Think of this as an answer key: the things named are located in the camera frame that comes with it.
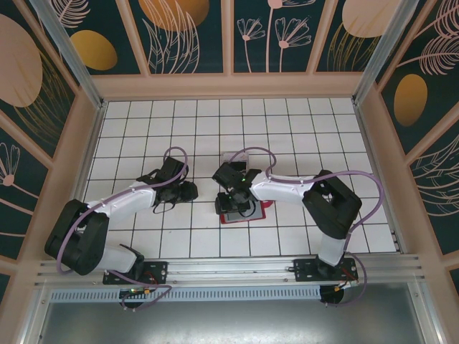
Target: enclosure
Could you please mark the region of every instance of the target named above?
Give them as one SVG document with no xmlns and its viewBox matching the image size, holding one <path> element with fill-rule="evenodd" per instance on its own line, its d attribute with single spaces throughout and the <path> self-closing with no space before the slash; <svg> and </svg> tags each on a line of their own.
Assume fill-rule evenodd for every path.
<svg viewBox="0 0 459 344">
<path fill-rule="evenodd" d="M 455 343 L 458 22 L 457 0 L 4 1 L 1 342 Z M 44 246 L 69 200 L 128 188 L 173 146 L 199 196 L 107 234 L 166 264 L 172 289 L 123 312 L 125 285 L 59 275 Z M 276 175 L 382 182 L 348 247 L 368 273 L 358 303 L 325 308 L 321 283 L 287 269 L 321 246 L 303 206 L 220 221 L 212 176 L 250 147 L 275 154 Z M 340 179 L 362 200 L 356 223 L 377 185 Z"/>
</svg>

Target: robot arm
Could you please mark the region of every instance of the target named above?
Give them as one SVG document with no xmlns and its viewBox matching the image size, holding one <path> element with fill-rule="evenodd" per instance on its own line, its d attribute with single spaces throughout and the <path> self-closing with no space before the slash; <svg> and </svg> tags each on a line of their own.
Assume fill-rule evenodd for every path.
<svg viewBox="0 0 459 344">
<path fill-rule="evenodd" d="M 330 174 L 321 171 L 318 176 Z M 361 207 L 361 200 L 339 178 L 304 183 L 313 177 L 278 177 L 285 183 L 271 181 L 261 170 L 249 170 L 245 175 L 231 163 L 223 163 L 212 177 L 226 193 L 216 199 L 218 214 L 249 209 L 251 201 L 282 201 L 306 207 L 323 232 L 320 264 L 335 267 L 344 254 L 346 236 Z"/>
<path fill-rule="evenodd" d="M 117 199 L 104 204 L 104 200 L 83 203 L 77 199 L 69 201 L 62 210 L 54 229 L 52 230 L 44 251 L 51 257 L 57 258 L 64 238 L 75 221 L 96 204 L 102 203 L 99 209 L 89 214 L 78 226 L 84 231 L 72 233 L 62 256 L 62 263 L 85 275 L 94 269 L 116 270 L 129 273 L 133 279 L 138 279 L 143 271 L 143 256 L 134 249 L 120 246 L 105 245 L 109 223 L 118 222 L 134 215 L 137 211 L 151 208 L 160 203 L 178 204 L 196 199 L 197 187 L 194 183 L 181 179 L 166 186 L 155 188 L 155 184 L 163 183 L 176 176 L 184 164 L 168 157 L 159 170 L 137 178 Z"/>
</svg>

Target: vent grille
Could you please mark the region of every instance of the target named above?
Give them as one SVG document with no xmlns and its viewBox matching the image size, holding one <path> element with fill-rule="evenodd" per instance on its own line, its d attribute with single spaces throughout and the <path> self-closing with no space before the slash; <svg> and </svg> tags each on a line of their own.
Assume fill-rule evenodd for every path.
<svg viewBox="0 0 459 344">
<path fill-rule="evenodd" d="M 320 299 L 319 286 L 291 287 L 212 287 L 174 288 L 160 302 L 183 301 L 250 301 L 250 300 L 317 300 Z M 109 290 L 54 290 L 50 302 L 120 302 L 120 291 Z M 147 295 L 134 295 L 126 302 L 153 300 L 162 290 Z"/>
</svg>

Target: decorative wallpaper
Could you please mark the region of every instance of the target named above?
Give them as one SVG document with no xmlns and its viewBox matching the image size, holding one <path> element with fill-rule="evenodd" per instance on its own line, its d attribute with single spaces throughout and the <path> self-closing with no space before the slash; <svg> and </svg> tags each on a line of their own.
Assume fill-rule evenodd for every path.
<svg viewBox="0 0 459 344">
<path fill-rule="evenodd" d="M 70 66 L 68 65 L 67 61 L 65 61 L 65 59 L 62 58 L 62 55 L 59 52 L 59 48 L 57 47 L 55 42 L 52 40 L 51 36 L 48 34 L 48 31 L 44 28 L 43 23 L 38 19 L 37 13 L 35 12 L 34 7 L 32 6 L 32 4 L 30 4 L 30 1 L 29 0 L 25 0 L 25 4 L 29 7 L 31 13 L 34 15 L 35 19 L 38 21 L 39 25 L 42 28 L 42 31 L 47 35 L 48 40 L 51 43 L 51 45 L 54 47 L 55 51 L 60 55 L 60 58 L 61 58 L 62 62 L 64 62 L 65 67 L 67 68 L 69 73 L 72 75 L 73 81 L 75 81 L 75 83 L 78 86 L 80 86 L 80 82 L 78 81 L 76 76 L 73 74 L 73 71 L 70 69 Z"/>
<path fill-rule="evenodd" d="M 151 74 L 222 73 L 220 0 L 129 0 Z"/>
<path fill-rule="evenodd" d="M 408 153 L 459 101 L 459 2 L 439 0 L 382 90 Z"/>
<path fill-rule="evenodd" d="M 324 4 L 235 0 L 234 71 L 305 72 Z"/>
<path fill-rule="evenodd" d="M 399 0 L 339 0 L 317 72 L 363 72 Z"/>
<path fill-rule="evenodd" d="M 459 268 L 450 270 L 450 276 L 451 276 L 451 279 L 453 280 L 454 287 L 459 296 Z"/>
<path fill-rule="evenodd" d="M 400 35 L 400 38 L 399 38 L 397 44 L 394 46 L 394 49 L 392 49 L 390 55 L 387 57 L 386 62 L 384 63 L 384 65 L 382 66 L 381 70 L 379 71 L 378 76 L 376 77 L 376 82 L 377 83 L 379 83 L 379 81 L 383 77 L 384 73 L 386 72 L 387 68 L 391 64 L 392 58 L 393 58 L 395 52 L 400 48 L 400 45 L 402 45 L 405 37 L 408 34 L 408 31 L 411 30 L 411 27 L 413 26 L 417 16 L 419 16 L 419 13 L 421 12 L 421 9 L 424 7 L 426 1 L 427 0 L 419 0 L 413 15 L 409 19 L 407 19 L 407 21 L 408 21 L 407 26 L 404 28 L 402 34 Z"/>
<path fill-rule="evenodd" d="M 0 7 L 0 115 L 53 156 L 75 94 L 15 7 Z"/>
<path fill-rule="evenodd" d="M 0 128 L 0 256 L 17 259 L 47 173 Z"/>
<path fill-rule="evenodd" d="M 115 0 L 49 3 L 91 75 L 140 73 Z"/>
<path fill-rule="evenodd" d="M 8 287 L 10 278 L 11 277 L 8 274 L 0 273 L 0 305 L 1 305 L 1 301 L 3 300 L 3 296 L 6 293 L 6 289 Z"/>
<path fill-rule="evenodd" d="M 459 122 L 411 165 L 443 254 L 459 250 Z"/>
</svg>

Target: tiled floor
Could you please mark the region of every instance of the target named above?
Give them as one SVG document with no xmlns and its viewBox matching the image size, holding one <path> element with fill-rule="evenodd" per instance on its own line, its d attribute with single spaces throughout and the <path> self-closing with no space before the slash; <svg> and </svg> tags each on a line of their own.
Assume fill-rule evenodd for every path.
<svg viewBox="0 0 459 344">
<path fill-rule="evenodd" d="M 118 192 L 160 168 L 171 145 L 190 155 L 188 178 L 198 186 L 199 198 L 164 214 L 146 209 L 110 224 L 108 242 L 131 245 L 148 258 L 315 254 L 322 234 L 299 206 L 277 203 L 264 220 L 219 224 L 213 204 L 219 187 L 211 176 L 220 153 L 269 148 L 278 157 L 274 173 L 280 175 L 315 175 L 322 168 L 372 172 L 350 99 L 111 102 L 85 200 Z M 263 152 L 250 152 L 251 168 L 265 169 L 269 163 Z M 365 177 L 343 180 L 362 198 L 361 213 L 367 214 L 377 202 L 376 186 Z M 383 209 L 354 232 L 349 249 L 395 251 Z"/>
</svg>

